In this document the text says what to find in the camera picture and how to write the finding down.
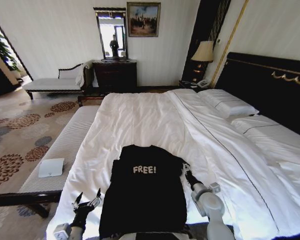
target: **telephone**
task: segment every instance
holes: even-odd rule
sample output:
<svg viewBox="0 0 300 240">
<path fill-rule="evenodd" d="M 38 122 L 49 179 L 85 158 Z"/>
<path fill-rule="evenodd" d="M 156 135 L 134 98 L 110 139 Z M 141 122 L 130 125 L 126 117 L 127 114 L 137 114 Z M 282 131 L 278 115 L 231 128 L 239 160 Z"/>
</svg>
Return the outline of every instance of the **telephone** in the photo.
<svg viewBox="0 0 300 240">
<path fill-rule="evenodd" d="M 209 83 L 207 83 L 207 80 L 203 79 L 203 80 L 199 81 L 199 82 L 197 83 L 197 85 L 198 85 L 200 88 L 204 89 L 204 88 L 207 88 L 207 87 L 209 86 Z"/>
</svg>

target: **white card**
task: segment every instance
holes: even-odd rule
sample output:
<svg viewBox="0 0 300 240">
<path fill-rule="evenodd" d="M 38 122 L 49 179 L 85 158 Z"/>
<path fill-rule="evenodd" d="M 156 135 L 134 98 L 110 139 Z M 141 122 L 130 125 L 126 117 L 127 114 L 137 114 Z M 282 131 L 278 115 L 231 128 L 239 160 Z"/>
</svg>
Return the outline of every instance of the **white card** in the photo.
<svg viewBox="0 0 300 240">
<path fill-rule="evenodd" d="M 64 160 L 64 158 L 42 160 L 39 167 L 39 178 L 62 175 Z"/>
</svg>

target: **framed painting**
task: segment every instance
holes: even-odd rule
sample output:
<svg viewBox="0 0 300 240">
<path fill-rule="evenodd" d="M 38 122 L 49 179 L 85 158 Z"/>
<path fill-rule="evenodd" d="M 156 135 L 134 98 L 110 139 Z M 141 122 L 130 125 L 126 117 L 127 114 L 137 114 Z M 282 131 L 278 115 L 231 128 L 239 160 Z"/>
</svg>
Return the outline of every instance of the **framed painting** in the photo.
<svg viewBox="0 0 300 240">
<path fill-rule="evenodd" d="M 127 2 L 129 37 L 158 37 L 160 2 Z"/>
</svg>

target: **black headboard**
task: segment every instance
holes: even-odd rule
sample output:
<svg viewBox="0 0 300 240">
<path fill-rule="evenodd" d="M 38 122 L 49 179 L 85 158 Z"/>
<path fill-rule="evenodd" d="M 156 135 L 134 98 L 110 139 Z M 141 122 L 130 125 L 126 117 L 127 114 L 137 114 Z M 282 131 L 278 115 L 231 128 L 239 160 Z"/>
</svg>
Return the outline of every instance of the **black headboard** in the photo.
<svg viewBox="0 0 300 240">
<path fill-rule="evenodd" d="M 300 134 L 299 60 L 230 52 L 215 87 Z"/>
</svg>

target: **patterned carpet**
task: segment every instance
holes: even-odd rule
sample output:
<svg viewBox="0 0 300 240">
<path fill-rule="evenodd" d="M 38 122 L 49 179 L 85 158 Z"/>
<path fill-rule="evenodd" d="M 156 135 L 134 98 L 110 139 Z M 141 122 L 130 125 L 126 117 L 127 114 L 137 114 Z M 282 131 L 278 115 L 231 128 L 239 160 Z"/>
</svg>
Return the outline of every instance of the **patterned carpet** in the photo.
<svg viewBox="0 0 300 240">
<path fill-rule="evenodd" d="M 79 93 L 33 93 L 21 88 L 0 96 L 0 194 L 18 192 L 78 109 Z M 86 105 L 100 105 L 88 101 Z M 24 206 L 0 207 L 0 240 L 45 239 L 57 204 L 41 218 Z"/>
</svg>

